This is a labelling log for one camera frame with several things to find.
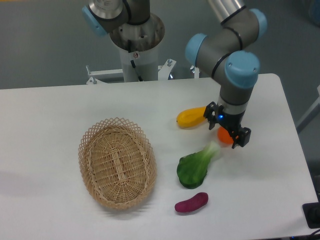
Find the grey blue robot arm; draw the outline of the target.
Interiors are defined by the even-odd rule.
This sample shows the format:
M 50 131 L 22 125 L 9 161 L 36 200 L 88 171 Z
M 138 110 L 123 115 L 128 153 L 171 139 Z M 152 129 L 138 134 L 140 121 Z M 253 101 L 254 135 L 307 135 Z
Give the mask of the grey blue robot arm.
M 218 101 L 204 110 L 209 128 L 220 125 L 234 147 L 243 147 L 251 130 L 241 121 L 260 71 L 259 59 L 245 49 L 266 32 L 268 23 L 261 11 L 248 9 L 241 0 L 211 0 L 209 5 L 222 30 L 213 37 L 194 35 L 185 47 L 185 57 L 220 85 Z M 120 50 L 126 82 L 158 79 L 156 49 L 165 27 L 151 13 L 148 0 L 92 0 L 81 12 L 97 35 L 109 35 Z

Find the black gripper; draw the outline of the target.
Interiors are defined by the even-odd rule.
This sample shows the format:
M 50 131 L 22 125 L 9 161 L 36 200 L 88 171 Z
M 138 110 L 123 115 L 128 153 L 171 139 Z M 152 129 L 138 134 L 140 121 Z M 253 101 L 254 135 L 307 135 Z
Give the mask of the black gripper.
M 212 130 L 216 123 L 225 128 L 231 133 L 233 140 L 232 149 L 235 149 L 237 146 L 244 147 L 250 141 L 251 129 L 241 126 L 246 107 L 246 104 L 221 104 L 218 106 L 214 101 L 205 107 L 203 117 L 209 123 L 208 129 Z

